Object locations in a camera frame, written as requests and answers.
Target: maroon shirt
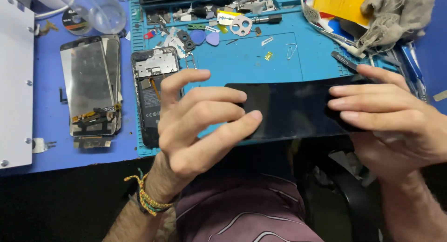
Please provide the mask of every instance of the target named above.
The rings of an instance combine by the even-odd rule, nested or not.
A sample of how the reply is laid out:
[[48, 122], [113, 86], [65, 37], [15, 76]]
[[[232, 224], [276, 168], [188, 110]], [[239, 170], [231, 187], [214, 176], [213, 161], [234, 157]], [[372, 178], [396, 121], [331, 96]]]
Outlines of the maroon shirt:
[[270, 175], [190, 185], [176, 207], [181, 241], [322, 241], [304, 222], [293, 182]]

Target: person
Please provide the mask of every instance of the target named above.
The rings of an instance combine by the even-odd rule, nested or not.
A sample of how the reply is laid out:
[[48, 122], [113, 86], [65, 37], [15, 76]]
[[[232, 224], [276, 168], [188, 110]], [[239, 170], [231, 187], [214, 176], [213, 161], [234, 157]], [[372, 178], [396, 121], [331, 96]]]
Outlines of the person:
[[[367, 131], [351, 139], [355, 154], [378, 177], [390, 234], [396, 241], [447, 241], [447, 216], [419, 171], [447, 161], [447, 116], [411, 95], [401, 75], [368, 65], [359, 65], [358, 72], [383, 84], [331, 87], [336, 99], [328, 107]], [[186, 69], [161, 83], [161, 152], [144, 191], [161, 204], [186, 192], [176, 204], [181, 241], [321, 241], [304, 223], [302, 199], [287, 176], [198, 180], [262, 121], [259, 111], [246, 113], [236, 105], [247, 99], [245, 93], [227, 87], [197, 87], [177, 100], [187, 83], [209, 78], [208, 70]], [[198, 138], [217, 123], [225, 124]], [[129, 201], [104, 241], [153, 241], [162, 216], [157, 214]]]

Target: yellow card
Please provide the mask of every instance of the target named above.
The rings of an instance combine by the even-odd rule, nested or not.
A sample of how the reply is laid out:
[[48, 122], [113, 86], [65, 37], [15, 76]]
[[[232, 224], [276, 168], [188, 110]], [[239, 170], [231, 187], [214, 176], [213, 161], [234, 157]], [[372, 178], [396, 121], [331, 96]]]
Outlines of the yellow card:
[[362, 14], [360, 6], [365, 0], [315, 0], [313, 7], [319, 12], [356, 22], [363, 26], [369, 25], [369, 17]]

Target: spool of wire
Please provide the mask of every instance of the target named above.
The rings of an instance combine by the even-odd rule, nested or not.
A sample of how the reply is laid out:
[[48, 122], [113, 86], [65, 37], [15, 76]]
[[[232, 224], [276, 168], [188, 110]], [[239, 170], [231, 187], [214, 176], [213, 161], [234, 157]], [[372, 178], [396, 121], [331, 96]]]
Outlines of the spool of wire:
[[73, 9], [68, 8], [62, 15], [62, 24], [74, 35], [83, 35], [88, 33], [92, 27], [78, 15]]

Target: white panel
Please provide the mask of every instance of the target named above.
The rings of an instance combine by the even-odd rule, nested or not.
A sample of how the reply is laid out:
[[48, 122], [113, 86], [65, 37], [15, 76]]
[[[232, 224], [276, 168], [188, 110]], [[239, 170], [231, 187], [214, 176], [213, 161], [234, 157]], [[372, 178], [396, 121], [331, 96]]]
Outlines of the white panel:
[[10, 1], [0, 0], [0, 169], [32, 162], [34, 13]]

